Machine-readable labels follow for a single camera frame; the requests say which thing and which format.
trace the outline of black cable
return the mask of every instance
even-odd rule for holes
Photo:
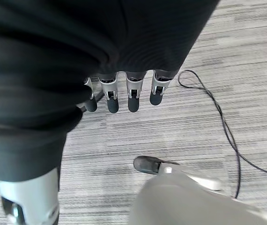
[[[197,77],[197,79],[200,82],[200,84],[202,85],[202,87],[192,87],[192,86],[186,86],[186,85],[182,84],[180,82],[180,77],[184,72],[190,72],[190,73],[194,74]],[[236,190],[236,195],[235,195],[235,198],[237,198],[238,194],[239,194],[239,191],[240,191],[240,188],[241,188],[241,177],[242,177],[241,176],[242,169],[241,169],[240,157],[244,161],[246,161],[248,164],[250,164],[254,168],[256,168],[256,169],[258,169],[258,170],[260,170],[260,171],[262,171],[264,173],[267,173],[267,170],[264,170],[264,169],[260,168],[259,166],[253,164],[252,162],[250,162],[245,156],[243,156],[239,152],[239,150],[237,148],[236,140],[235,140],[235,138],[234,138],[234,136],[232,134],[232,131],[231,131],[230,127],[228,126],[228,123],[227,123],[227,121],[226,121],[226,119],[224,117],[224,114],[222,112],[222,109],[221,109],[219,103],[216,101],[213,93],[205,87],[205,85],[201,81],[200,77],[194,71],[187,69],[187,70],[181,72],[178,75],[178,83],[179,83],[180,86],[182,86],[184,88],[204,90],[210,96],[210,98],[213,100],[213,102],[214,102],[214,104],[215,104],[215,106],[216,106],[216,108],[217,108],[217,110],[218,110],[218,112],[219,112],[219,114],[221,116],[222,125],[223,125],[223,129],[224,129],[224,133],[226,135],[226,138],[227,138],[229,144],[231,145],[231,147],[233,148],[233,150],[236,152],[236,156],[237,156],[238,181],[237,181],[237,190]]]

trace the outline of black fabric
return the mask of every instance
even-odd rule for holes
[[[176,71],[217,2],[0,0],[0,180],[60,164],[84,77]]]

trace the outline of black fingertip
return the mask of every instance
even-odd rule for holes
[[[118,99],[114,99],[113,97],[110,100],[107,100],[107,108],[111,113],[116,113],[119,110],[119,102]]]
[[[85,107],[87,111],[89,112],[95,112],[97,109],[97,102],[95,99],[95,96],[92,99],[89,99],[88,101],[85,102]]]
[[[132,113],[135,113],[136,111],[138,111],[139,102],[140,102],[139,98],[136,98],[136,97],[128,98],[129,111],[131,111]]]
[[[151,92],[150,93],[150,103],[152,105],[159,105],[162,101],[163,96],[160,95],[160,93],[156,93],[155,95]]]
[[[133,161],[134,168],[141,173],[157,174],[159,163],[151,161],[148,156],[138,156]]]

